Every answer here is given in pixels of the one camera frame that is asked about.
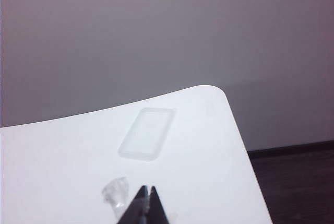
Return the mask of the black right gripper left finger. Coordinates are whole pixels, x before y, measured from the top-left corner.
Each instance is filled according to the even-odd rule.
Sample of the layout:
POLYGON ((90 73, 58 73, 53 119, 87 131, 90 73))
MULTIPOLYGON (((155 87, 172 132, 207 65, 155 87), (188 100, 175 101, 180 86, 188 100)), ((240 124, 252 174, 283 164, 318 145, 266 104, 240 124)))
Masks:
POLYGON ((149 196, 146 185, 143 185, 125 210, 118 224, 143 224, 147 223, 149 210, 149 196))

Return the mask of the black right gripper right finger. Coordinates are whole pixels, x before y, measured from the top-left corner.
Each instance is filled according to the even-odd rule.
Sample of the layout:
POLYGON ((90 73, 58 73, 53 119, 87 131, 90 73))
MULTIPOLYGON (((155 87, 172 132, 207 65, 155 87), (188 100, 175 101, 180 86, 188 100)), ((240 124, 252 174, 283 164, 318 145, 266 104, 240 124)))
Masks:
POLYGON ((148 223, 170 224, 155 186, 151 187, 149 195, 148 223))

